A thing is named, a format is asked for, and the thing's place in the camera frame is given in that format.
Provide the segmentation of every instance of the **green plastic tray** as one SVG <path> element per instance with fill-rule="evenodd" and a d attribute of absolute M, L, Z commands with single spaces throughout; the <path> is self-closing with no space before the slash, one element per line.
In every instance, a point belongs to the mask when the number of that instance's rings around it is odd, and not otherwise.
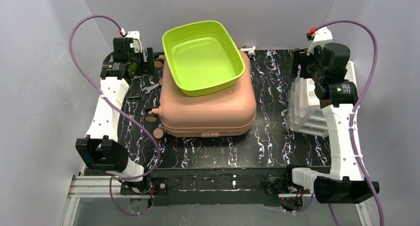
<path fill-rule="evenodd" d="M 202 96 L 234 85 L 245 64 L 223 25 L 208 20 L 164 33 L 163 50 L 176 85 L 188 96 Z"/>

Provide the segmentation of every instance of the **black marble-pattern tabletop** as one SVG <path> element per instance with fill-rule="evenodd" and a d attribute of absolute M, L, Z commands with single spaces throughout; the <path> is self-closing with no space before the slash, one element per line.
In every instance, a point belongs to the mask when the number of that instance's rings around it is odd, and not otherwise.
<path fill-rule="evenodd" d="M 257 117 L 241 136 L 219 138 L 176 138 L 166 134 L 159 140 L 162 158 L 159 168 L 264 168 L 287 164 L 329 166 L 328 138 L 292 132 L 285 128 L 287 91 L 291 87 L 292 56 L 288 50 L 261 50 L 251 60 L 252 83 L 257 100 Z M 158 82 L 154 76 L 135 79 L 127 96 Z M 160 88 L 140 99 L 124 100 L 122 110 L 152 132 L 160 122 L 144 121 L 144 108 L 159 105 Z M 150 139 L 124 117 L 118 126 L 119 143 L 131 158 L 145 167 L 156 159 Z"/>

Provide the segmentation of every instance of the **white wall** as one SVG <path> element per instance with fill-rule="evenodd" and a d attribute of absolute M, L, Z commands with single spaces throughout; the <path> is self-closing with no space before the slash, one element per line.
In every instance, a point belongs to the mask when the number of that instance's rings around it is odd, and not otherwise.
<path fill-rule="evenodd" d="M 0 225 L 61 223 L 82 163 L 74 143 L 98 97 L 67 48 L 90 14 L 83 0 L 0 0 Z M 80 63 L 98 79 L 109 45 L 94 21 L 76 36 Z"/>
<path fill-rule="evenodd" d="M 236 45 L 258 49 L 308 45 L 305 33 L 325 20 L 335 0 L 85 0 L 92 13 L 107 14 L 142 42 L 162 51 L 164 32 L 179 25 L 220 21 Z M 114 27 L 98 21 L 111 44 Z"/>
<path fill-rule="evenodd" d="M 326 20 L 360 21 L 378 41 L 377 68 L 358 127 L 365 165 L 379 181 L 385 223 L 390 226 L 416 226 L 420 221 L 419 17 L 419 0 L 336 0 Z M 364 86 L 372 64 L 370 37 L 351 25 L 337 24 L 331 30 L 335 41 L 349 45 L 358 85 Z M 379 225 L 373 200 L 368 209 L 374 225 Z"/>

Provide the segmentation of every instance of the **pink plastic container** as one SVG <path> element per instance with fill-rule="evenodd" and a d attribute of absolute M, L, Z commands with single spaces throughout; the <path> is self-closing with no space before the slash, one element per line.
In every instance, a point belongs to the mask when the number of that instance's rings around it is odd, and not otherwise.
<path fill-rule="evenodd" d="M 152 109 L 163 124 L 161 129 L 154 131 L 155 137 L 161 138 L 163 132 L 175 137 L 219 137 L 246 133 L 255 120 L 257 103 L 249 58 L 244 52 L 240 53 L 246 70 L 238 82 L 219 92 L 197 97 L 187 96 L 178 88 L 165 61 L 160 106 Z"/>

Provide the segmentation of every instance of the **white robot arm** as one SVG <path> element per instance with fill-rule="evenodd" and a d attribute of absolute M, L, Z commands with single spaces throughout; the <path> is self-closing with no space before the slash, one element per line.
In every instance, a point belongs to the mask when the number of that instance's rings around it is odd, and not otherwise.
<path fill-rule="evenodd" d="M 352 109 L 358 96 L 354 83 L 345 80 L 346 64 L 350 50 L 342 44 L 331 43 L 331 32 L 326 28 L 307 34 L 312 40 L 308 49 L 296 50 L 293 54 L 292 77 L 311 78 L 315 94 L 320 100 L 331 146 L 330 174 L 310 168 L 289 166 L 284 179 L 286 185 L 304 187 L 315 194 L 320 203 L 360 203 L 372 196 L 362 170 L 357 164 L 350 141 L 350 127 L 354 130 L 355 142 L 360 153 L 357 132 L 357 113 Z M 350 116 L 354 114 L 354 123 Z M 379 192 L 379 184 L 373 182 Z"/>
<path fill-rule="evenodd" d="M 125 146 L 118 143 L 120 113 L 104 99 L 121 110 L 129 82 L 136 76 L 154 73 L 153 50 L 147 48 L 147 60 L 140 41 L 139 31 L 129 31 L 125 37 L 113 40 L 114 52 L 105 58 L 101 71 L 101 91 L 95 115 L 85 138 L 76 140 L 76 149 L 87 168 L 127 178 L 142 175 L 144 167 L 134 163 Z M 140 182 L 136 178 L 130 182 Z"/>

